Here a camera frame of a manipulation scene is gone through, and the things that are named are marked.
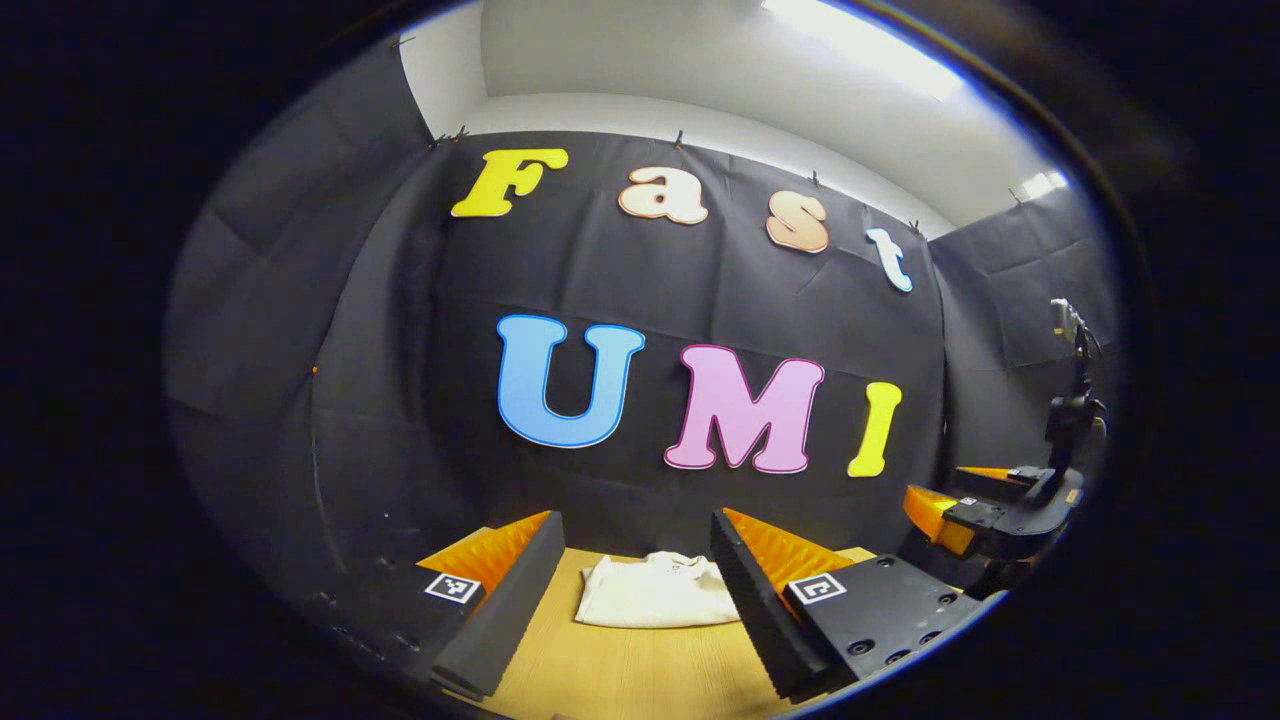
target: pink letter m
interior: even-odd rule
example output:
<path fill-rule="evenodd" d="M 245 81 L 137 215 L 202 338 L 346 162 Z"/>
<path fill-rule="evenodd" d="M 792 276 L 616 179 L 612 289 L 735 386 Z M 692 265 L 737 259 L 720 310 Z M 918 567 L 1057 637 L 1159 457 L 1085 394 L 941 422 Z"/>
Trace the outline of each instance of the pink letter m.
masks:
<path fill-rule="evenodd" d="M 799 473 L 809 465 L 804 441 L 809 432 L 813 393 L 824 375 L 822 365 L 791 359 L 773 372 L 758 400 L 742 374 L 737 354 L 716 345 L 690 345 L 680 354 L 692 382 L 680 442 L 664 454 L 673 468 L 701 470 L 716 464 L 712 423 L 719 428 L 724 460 L 737 468 L 768 430 L 764 450 L 751 459 L 762 473 Z"/>

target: folded shirt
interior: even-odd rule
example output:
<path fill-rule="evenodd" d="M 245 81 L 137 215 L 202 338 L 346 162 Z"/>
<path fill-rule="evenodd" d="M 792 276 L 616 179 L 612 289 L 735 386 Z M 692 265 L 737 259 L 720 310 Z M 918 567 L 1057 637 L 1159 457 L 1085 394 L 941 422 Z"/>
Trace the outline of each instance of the folded shirt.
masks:
<path fill-rule="evenodd" d="M 654 552 L 644 562 L 608 555 L 582 568 L 582 601 L 573 620 L 605 628 L 689 628 L 739 619 L 719 568 L 699 555 Z"/>

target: white wall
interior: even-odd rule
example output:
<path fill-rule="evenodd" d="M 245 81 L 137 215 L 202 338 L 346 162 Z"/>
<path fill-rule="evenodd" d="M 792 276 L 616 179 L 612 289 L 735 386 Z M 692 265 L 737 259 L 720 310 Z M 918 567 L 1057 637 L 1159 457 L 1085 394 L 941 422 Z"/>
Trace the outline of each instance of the white wall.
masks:
<path fill-rule="evenodd" d="M 933 208 L 849 158 L 755 120 L 698 105 L 630 95 L 507 95 L 480 101 L 463 114 L 461 123 L 454 124 L 466 124 L 471 135 L 564 129 L 669 141 L 675 141 L 676 133 L 682 129 L 684 141 L 689 145 L 758 160 L 801 177 L 809 177 L 817 170 L 818 181 L 826 187 L 888 213 L 904 223 L 919 220 L 920 232 L 928 238 L 955 229 Z"/>
<path fill-rule="evenodd" d="M 468 3 L 401 33 L 404 78 L 435 137 L 457 135 L 467 111 L 488 97 L 480 60 L 483 10 L 484 3 Z"/>
<path fill-rule="evenodd" d="M 817 142 L 741 115 L 634 95 L 547 92 L 489 97 L 481 51 L 485 3 L 474 0 L 401 33 L 399 53 L 413 100 L 435 136 L 530 129 L 613 132 L 675 140 L 758 160 L 809 177 L 910 223 L 934 238 L 955 225 L 884 177 Z"/>

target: ceiling light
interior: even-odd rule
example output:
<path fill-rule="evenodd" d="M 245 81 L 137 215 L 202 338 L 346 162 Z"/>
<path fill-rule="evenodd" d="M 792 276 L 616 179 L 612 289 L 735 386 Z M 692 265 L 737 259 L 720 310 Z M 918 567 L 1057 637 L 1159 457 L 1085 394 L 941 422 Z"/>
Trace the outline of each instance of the ceiling light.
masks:
<path fill-rule="evenodd" d="M 764 0 L 778 19 L 822 37 L 855 63 L 873 67 L 902 85 L 946 100 L 964 81 L 937 60 L 869 22 L 819 0 Z"/>
<path fill-rule="evenodd" d="M 1027 196 L 1032 200 L 1041 197 L 1042 195 L 1047 193 L 1051 190 L 1053 190 L 1053 183 L 1048 179 L 1048 176 L 1046 176 L 1044 173 L 1039 173 L 1032 179 L 1023 183 L 1023 191 L 1025 191 Z"/>

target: letter u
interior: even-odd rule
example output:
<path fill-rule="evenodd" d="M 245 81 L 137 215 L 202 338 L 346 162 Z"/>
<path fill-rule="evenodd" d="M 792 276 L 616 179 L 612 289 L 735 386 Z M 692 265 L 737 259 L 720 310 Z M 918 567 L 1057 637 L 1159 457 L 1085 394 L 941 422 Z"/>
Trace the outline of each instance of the letter u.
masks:
<path fill-rule="evenodd" d="M 508 315 L 498 322 L 503 340 L 498 372 L 498 413 L 520 437 L 550 447 L 588 447 L 613 434 L 622 419 L 631 356 L 644 347 L 644 336 L 621 325 L 593 325 L 585 333 L 595 348 L 591 404 L 577 418 L 547 406 L 547 374 L 552 350 L 568 329 L 536 315 Z"/>

